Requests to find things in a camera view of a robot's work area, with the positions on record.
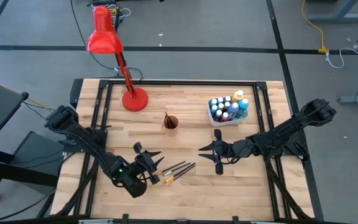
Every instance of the lamp shade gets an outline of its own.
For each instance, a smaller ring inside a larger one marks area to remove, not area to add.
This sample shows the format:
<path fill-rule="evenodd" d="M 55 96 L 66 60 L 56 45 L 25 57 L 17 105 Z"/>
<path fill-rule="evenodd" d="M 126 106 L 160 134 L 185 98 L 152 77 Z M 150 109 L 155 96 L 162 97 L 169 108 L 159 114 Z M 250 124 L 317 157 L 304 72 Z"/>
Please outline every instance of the lamp shade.
<path fill-rule="evenodd" d="M 88 38 L 86 50 L 97 54 L 118 54 L 124 50 L 114 27 L 111 13 L 106 6 L 93 10 L 94 31 Z"/>

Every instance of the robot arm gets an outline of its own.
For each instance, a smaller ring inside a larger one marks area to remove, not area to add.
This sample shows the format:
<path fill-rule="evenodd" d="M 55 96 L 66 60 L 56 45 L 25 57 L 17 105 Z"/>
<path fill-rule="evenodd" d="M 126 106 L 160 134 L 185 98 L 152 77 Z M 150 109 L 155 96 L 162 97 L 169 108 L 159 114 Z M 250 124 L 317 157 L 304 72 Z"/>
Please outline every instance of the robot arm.
<path fill-rule="evenodd" d="M 157 165 L 163 158 L 157 162 L 152 160 L 152 157 L 160 152 L 142 151 L 142 146 L 138 142 L 134 145 L 134 150 L 137 153 L 135 161 L 128 163 L 123 157 L 106 152 L 105 148 L 100 146 L 98 134 L 91 128 L 79 125 L 78 114 L 68 106 L 60 106 L 50 114 L 45 127 L 76 141 L 85 152 L 99 161 L 103 173 L 111 179 L 115 186 L 119 187 L 119 184 L 122 184 L 134 198 L 141 196 L 146 191 L 147 183 L 144 172 L 149 173 L 148 179 L 152 184 L 160 181 L 157 175 L 153 175 L 153 172 L 157 170 Z"/>
<path fill-rule="evenodd" d="M 199 156 L 211 159 L 215 163 L 215 172 L 217 175 L 223 174 L 223 165 L 235 164 L 240 158 L 249 157 L 250 155 L 262 155 L 266 163 L 267 173 L 274 181 L 283 196 L 287 199 L 289 205 L 295 212 L 298 218 L 309 218 L 303 213 L 302 209 L 296 204 L 292 196 L 288 193 L 285 186 L 281 183 L 273 166 L 270 162 L 271 156 L 281 156 L 282 147 L 287 146 L 290 137 L 296 134 L 306 126 L 322 126 L 333 120 L 336 111 L 332 109 L 325 100 L 315 99 L 301 109 L 300 112 L 295 113 L 290 119 L 267 132 L 262 132 L 247 136 L 245 139 L 235 141 L 234 143 L 227 143 L 222 141 L 222 133 L 215 129 L 215 141 L 211 144 L 199 149 L 199 151 L 212 150 L 212 154 L 199 154 Z M 299 149 L 301 145 L 294 142 L 293 145 Z"/>

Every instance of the wooden tabletop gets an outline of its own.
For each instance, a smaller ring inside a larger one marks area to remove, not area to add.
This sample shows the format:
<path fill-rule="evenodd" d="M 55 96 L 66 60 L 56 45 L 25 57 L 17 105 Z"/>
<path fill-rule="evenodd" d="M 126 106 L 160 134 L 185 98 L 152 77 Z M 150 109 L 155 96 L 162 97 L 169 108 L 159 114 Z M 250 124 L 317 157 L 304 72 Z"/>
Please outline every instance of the wooden tabletop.
<path fill-rule="evenodd" d="M 81 89 L 77 113 L 82 126 L 90 126 L 93 106 L 98 90 L 98 79 L 85 79 Z M 91 216 L 93 218 L 187 219 L 187 220 L 273 220 L 272 206 L 263 159 L 250 156 L 237 164 L 224 166 L 224 174 L 216 175 L 212 161 L 198 156 L 198 149 L 214 139 L 207 114 L 207 100 L 233 95 L 242 90 L 249 100 L 248 117 L 239 124 L 222 126 L 223 139 L 233 142 L 259 132 L 255 99 L 251 87 L 244 86 L 185 86 L 138 85 L 149 96 L 149 103 L 139 112 L 124 109 L 121 102 L 125 86 L 114 85 L 108 113 L 108 138 L 106 150 L 133 161 L 132 149 L 141 142 L 148 151 L 162 151 L 155 161 L 165 156 L 158 170 L 181 161 L 195 162 L 196 167 L 170 186 L 160 176 L 156 185 L 149 184 L 145 194 L 132 198 L 125 189 L 113 186 L 101 172 L 98 173 Z M 290 117 L 282 82 L 267 82 L 273 120 L 278 125 Z M 260 92 L 266 130 L 267 117 Z M 102 104 L 106 93 L 103 93 Z M 175 133 L 167 133 L 162 126 L 165 112 L 179 120 Z M 101 121 L 102 107 L 98 123 Z M 58 212 L 78 186 L 83 154 L 77 153 L 63 165 L 51 213 Z M 310 195 L 301 162 L 294 156 L 282 157 L 283 171 L 288 191 L 299 206 L 313 216 Z M 283 206 L 278 189 L 280 214 Z"/>

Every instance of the wooden cup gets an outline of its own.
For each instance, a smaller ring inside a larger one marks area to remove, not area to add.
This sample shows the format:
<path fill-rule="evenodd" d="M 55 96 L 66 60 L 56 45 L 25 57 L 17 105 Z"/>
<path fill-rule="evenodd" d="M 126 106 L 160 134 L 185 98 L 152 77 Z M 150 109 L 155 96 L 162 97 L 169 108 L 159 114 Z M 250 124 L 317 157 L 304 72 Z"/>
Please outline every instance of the wooden cup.
<path fill-rule="evenodd" d="M 164 118 L 163 126 L 167 136 L 175 136 L 178 132 L 179 120 L 175 116 L 168 116 Z"/>

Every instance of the yellow cable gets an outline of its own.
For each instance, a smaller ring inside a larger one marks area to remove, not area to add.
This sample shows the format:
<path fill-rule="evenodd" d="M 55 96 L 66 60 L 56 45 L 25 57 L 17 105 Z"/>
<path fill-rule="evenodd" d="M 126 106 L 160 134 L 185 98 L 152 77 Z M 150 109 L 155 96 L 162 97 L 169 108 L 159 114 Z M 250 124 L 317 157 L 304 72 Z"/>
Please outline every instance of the yellow cable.
<path fill-rule="evenodd" d="M 301 9 L 301 11 L 302 11 L 302 16 L 303 16 L 303 18 L 304 18 L 306 21 L 308 21 L 308 23 L 309 23 L 312 27 L 316 28 L 316 29 L 317 29 L 318 31 L 320 31 L 320 33 L 321 33 L 321 48 L 318 49 L 318 52 L 319 52 L 319 53 L 322 53 L 322 54 L 328 53 L 329 50 L 324 46 L 324 32 L 323 32 L 319 27 L 317 27 L 317 26 L 314 25 L 312 22 L 310 22 L 310 21 L 308 20 L 308 18 L 305 16 L 305 1 L 306 1 L 306 0 L 303 0 L 303 3 L 302 3 L 302 9 Z"/>
<path fill-rule="evenodd" d="M 4 88 L 4 89 L 6 89 L 6 90 L 12 91 L 12 92 L 14 92 L 14 93 L 20 94 L 19 92 L 16 92 L 16 91 L 14 91 L 14 90 L 11 90 L 10 88 L 4 87 L 4 86 L 2 86 L 2 85 L 0 85 L 0 87 Z M 31 101 L 31 102 L 33 102 L 33 103 L 35 103 L 36 105 L 42 107 L 43 109 L 45 109 L 45 110 L 47 110 L 47 111 L 49 111 L 49 112 L 53 112 L 53 110 L 51 110 L 51 109 L 49 109 L 48 107 L 46 107 L 46 106 L 44 106 L 44 105 L 38 103 L 38 102 L 35 101 L 35 100 L 32 100 L 32 99 L 30 99 L 30 98 L 28 98 L 28 100 Z"/>

